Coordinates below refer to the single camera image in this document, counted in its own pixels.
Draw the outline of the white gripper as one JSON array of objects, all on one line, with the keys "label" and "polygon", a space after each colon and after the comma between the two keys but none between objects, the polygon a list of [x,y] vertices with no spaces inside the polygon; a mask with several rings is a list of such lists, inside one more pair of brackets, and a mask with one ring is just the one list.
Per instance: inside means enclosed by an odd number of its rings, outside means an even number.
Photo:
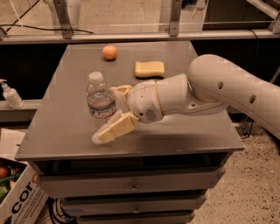
[{"label": "white gripper", "polygon": [[133,131],[139,122],[154,123],[163,119],[155,80],[144,81],[134,87],[122,85],[110,89],[115,95],[119,110],[92,135],[95,144],[113,142]]}]

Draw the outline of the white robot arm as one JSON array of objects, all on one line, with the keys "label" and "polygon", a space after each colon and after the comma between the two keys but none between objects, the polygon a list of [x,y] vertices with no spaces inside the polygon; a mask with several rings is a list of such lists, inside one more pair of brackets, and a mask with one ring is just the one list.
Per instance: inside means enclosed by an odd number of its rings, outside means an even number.
[{"label": "white robot arm", "polygon": [[228,106],[280,138],[280,87],[217,55],[200,55],[186,73],[133,87],[119,86],[113,91],[128,111],[117,110],[92,135],[96,144],[113,142],[139,123],[154,123],[174,114],[211,115]]}]

